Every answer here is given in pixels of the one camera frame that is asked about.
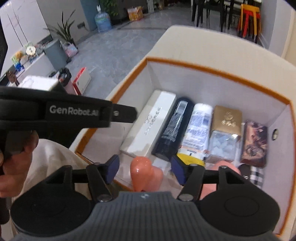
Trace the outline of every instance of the gray trash can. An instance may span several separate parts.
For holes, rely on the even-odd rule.
[[[68,57],[63,50],[59,39],[54,39],[48,45],[46,45],[44,48],[44,53],[56,71],[66,66]]]

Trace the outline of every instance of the gold logo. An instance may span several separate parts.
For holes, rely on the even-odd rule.
[[[224,120],[221,121],[221,123],[222,125],[236,127],[235,121],[231,121],[231,120],[233,120],[233,116],[231,112],[227,112],[226,115],[224,116]]]

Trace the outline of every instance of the yellow cap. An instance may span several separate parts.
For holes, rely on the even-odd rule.
[[[179,157],[181,159],[182,162],[184,162],[186,165],[190,165],[190,164],[197,164],[200,166],[205,166],[205,162],[203,160],[200,160],[194,156],[189,156],[183,153],[178,153],[177,157]]]

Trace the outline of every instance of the blue wall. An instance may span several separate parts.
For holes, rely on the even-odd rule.
[[[98,0],[80,0],[85,18],[89,24],[89,30],[95,30],[97,28],[94,17],[98,14],[96,6]]]

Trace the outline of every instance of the green plant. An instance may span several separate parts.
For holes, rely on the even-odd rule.
[[[116,12],[117,3],[116,0],[100,0],[101,7],[105,10],[106,13],[110,15],[110,17],[115,17],[118,15]]]
[[[76,10],[74,10],[71,13],[70,17],[67,19],[67,21],[65,23],[64,23],[64,11],[62,11],[62,24],[63,24],[63,27],[59,23],[57,23],[57,25],[59,26],[59,29],[54,27],[54,26],[51,26],[49,24],[48,24],[48,28],[44,28],[44,29],[55,32],[56,34],[61,36],[64,40],[66,40],[67,42],[70,42],[72,40],[72,36],[71,36],[71,33],[70,33],[70,28],[73,25],[73,23],[75,22],[75,20],[73,20],[71,23],[69,23],[69,20],[72,17],[72,15],[75,13],[75,11]]]

